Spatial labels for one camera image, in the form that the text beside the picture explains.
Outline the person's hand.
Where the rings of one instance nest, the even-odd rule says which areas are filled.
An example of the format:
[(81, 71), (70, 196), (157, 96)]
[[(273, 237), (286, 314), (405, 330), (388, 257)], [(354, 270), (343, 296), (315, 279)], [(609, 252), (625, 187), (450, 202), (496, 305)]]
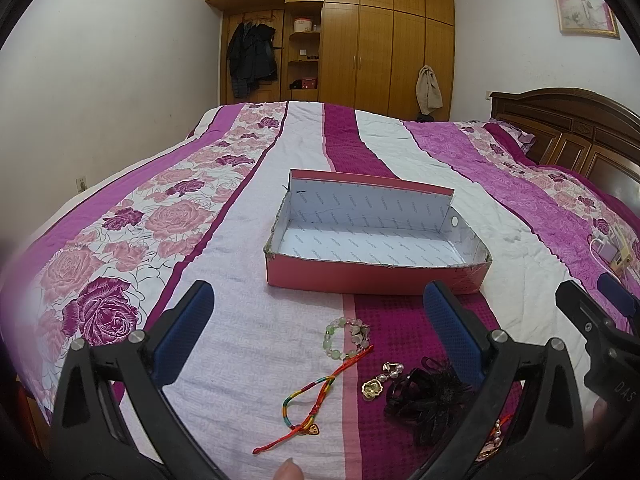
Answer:
[(272, 480), (304, 480), (304, 473), (292, 458), (285, 460), (278, 468)]

